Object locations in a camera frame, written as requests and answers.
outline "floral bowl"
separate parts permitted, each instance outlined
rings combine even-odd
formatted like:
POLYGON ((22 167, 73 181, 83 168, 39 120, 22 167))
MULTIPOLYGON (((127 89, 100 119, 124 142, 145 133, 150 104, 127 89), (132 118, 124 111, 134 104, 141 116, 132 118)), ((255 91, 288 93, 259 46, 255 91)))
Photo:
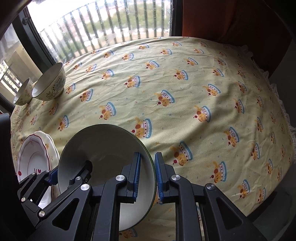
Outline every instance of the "floral bowl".
POLYGON ((19 91, 15 95, 13 100, 13 104, 16 105, 25 105, 29 103, 32 99, 32 90, 33 90, 33 82, 30 78, 26 79, 26 81, 22 84, 19 91))
POLYGON ((57 98, 63 92, 66 82, 63 65, 63 63, 56 63, 41 75, 33 89, 33 98, 48 101, 57 98))

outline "stacked plate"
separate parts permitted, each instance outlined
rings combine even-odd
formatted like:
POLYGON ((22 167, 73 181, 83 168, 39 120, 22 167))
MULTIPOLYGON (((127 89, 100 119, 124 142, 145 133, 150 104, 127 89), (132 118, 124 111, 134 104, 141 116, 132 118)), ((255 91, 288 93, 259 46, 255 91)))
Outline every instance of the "stacked plate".
MULTIPOLYGON (((54 169, 59 163, 59 152, 50 135, 36 131, 29 135, 22 144, 17 159, 17 177, 19 182, 31 173, 40 174, 45 170, 54 169)), ((39 207, 46 207, 53 196, 58 196, 58 187, 49 187, 42 197, 39 207)))

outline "tablecloth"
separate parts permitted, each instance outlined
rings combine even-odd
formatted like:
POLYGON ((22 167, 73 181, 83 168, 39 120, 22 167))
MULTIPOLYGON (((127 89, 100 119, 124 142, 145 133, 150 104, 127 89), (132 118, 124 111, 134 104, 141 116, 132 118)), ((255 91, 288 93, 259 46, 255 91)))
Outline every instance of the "tablecloth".
MULTIPOLYGON (((115 124, 136 135, 153 158, 162 152, 192 183, 216 184, 248 215, 292 162, 291 132, 277 97, 238 47, 187 37, 140 39, 87 53, 64 67, 66 85, 58 98, 15 108, 15 165, 34 131, 50 134, 61 154, 79 130, 115 124)), ((174 205, 156 196, 146 218, 120 234, 175 239, 174 205)))

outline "bowl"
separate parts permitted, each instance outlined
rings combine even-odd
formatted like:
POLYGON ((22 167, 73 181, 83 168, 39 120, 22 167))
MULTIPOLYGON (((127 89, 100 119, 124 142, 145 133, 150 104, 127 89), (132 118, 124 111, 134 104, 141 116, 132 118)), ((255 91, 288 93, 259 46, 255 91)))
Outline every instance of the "bowl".
POLYGON ((13 100, 13 104, 16 105, 25 105, 29 103, 32 99, 32 90, 33 90, 33 82, 30 78, 26 79, 26 81, 22 84, 19 91, 15 95, 13 100))
POLYGON ((60 192, 67 190, 69 179, 86 160, 90 160, 93 165, 88 183, 96 186, 119 175, 122 167, 132 162, 134 152, 141 154, 138 197, 134 204, 120 205, 119 230, 133 227, 152 207, 156 176, 148 150, 126 129, 110 124, 98 124, 86 127, 74 135, 66 144, 59 160, 60 192))
POLYGON ((56 63, 38 79, 32 97, 43 101, 55 99, 64 91, 65 82, 64 64, 56 63))

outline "table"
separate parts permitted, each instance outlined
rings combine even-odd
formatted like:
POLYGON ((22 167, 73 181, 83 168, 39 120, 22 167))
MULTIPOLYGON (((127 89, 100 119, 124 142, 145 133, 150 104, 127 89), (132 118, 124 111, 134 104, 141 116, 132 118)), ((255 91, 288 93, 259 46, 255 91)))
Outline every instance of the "table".
MULTIPOLYGON (((87 53, 65 70, 58 98, 16 106, 14 164, 34 131, 50 134, 61 154, 79 130, 115 124, 140 138, 153 158, 162 152, 192 183, 216 184, 248 215, 275 189, 294 157, 276 95, 238 47, 186 37, 140 39, 87 53)), ((136 236, 172 241, 174 205, 156 196, 147 217, 120 237, 136 236)))

